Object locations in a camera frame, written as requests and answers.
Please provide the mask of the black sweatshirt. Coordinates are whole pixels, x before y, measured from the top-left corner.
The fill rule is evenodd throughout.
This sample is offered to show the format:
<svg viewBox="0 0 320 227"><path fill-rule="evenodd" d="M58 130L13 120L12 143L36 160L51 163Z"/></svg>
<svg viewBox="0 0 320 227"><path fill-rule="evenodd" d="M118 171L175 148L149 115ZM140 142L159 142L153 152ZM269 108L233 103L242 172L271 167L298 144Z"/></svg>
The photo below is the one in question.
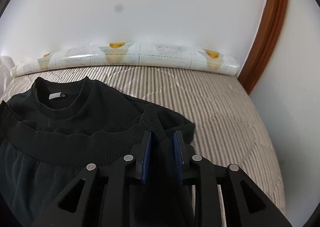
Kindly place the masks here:
<svg viewBox="0 0 320 227"><path fill-rule="evenodd" d="M31 89L1 103L1 127L52 134L54 138L95 138L98 133L124 133L135 140L153 131L159 140L180 131L186 143L195 124L179 113L126 95L99 80L56 83L38 77Z"/></svg>

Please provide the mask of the brown wooden door frame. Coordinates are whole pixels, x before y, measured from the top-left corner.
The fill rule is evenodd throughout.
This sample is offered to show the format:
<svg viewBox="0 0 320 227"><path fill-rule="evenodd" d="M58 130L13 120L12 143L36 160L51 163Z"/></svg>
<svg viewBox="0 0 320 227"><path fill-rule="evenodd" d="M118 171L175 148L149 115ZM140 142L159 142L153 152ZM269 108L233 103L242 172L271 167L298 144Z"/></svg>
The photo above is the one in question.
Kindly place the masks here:
<svg viewBox="0 0 320 227"><path fill-rule="evenodd" d="M266 0L257 34L238 76L250 94L262 76L278 42L289 0Z"/></svg>

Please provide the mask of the black trousers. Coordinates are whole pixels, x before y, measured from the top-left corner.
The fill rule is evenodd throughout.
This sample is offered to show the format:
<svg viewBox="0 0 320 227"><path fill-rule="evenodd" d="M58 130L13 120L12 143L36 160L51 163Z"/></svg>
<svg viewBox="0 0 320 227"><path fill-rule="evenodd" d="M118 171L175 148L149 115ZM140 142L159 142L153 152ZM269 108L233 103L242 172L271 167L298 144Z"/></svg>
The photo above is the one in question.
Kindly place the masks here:
<svg viewBox="0 0 320 227"><path fill-rule="evenodd" d="M75 120L47 123L8 103L1 104L1 194L23 226L33 221L89 163L113 164L154 133L165 155L180 131L189 144L195 125L152 103L90 108Z"/></svg>

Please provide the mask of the striped beige quilt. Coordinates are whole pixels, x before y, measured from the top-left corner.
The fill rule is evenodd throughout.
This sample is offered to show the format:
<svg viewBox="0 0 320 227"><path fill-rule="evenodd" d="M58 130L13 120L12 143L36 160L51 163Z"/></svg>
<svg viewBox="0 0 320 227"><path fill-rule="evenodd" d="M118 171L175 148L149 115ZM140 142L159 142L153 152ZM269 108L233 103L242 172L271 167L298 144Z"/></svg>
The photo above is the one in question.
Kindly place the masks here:
<svg viewBox="0 0 320 227"><path fill-rule="evenodd" d="M272 141L235 77L165 67L69 68L16 77L2 100L27 91L38 77L58 83L89 77L180 113L196 126L193 146L197 153L216 165L239 165L285 211L283 178Z"/></svg>

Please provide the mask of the white plastic bag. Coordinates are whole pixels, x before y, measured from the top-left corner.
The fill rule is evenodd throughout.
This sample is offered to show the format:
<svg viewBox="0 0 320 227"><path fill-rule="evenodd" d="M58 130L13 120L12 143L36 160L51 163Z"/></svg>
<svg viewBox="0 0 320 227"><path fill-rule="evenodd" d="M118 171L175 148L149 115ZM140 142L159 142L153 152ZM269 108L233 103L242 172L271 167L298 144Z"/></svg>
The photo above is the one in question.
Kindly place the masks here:
<svg viewBox="0 0 320 227"><path fill-rule="evenodd" d="M9 83L12 81L10 74L11 69L14 67L14 62L9 56L1 56L0 59L0 93L4 93Z"/></svg>

